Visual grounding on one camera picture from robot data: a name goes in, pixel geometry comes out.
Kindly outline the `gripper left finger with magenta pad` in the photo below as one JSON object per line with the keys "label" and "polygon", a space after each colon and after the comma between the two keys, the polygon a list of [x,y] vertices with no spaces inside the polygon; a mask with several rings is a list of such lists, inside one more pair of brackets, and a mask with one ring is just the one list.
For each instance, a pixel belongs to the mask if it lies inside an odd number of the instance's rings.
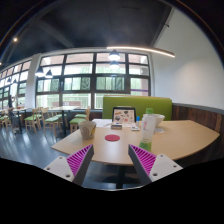
{"label": "gripper left finger with magenta pad", "polygon": [[57,157],[44,170],[81,186],[93,155],[90,144],[67,157]]}

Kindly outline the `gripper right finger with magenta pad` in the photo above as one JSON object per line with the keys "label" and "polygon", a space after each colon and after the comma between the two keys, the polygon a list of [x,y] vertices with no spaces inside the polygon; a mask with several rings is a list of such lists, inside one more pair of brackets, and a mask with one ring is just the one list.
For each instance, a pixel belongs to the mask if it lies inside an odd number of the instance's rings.
{"label": "gripper right finger with magenta pad", "polygon": [[155,155],[134,145],[129,145],[128,154],[143,185],[157,181],[182,169],[181,166],[165,154]]}

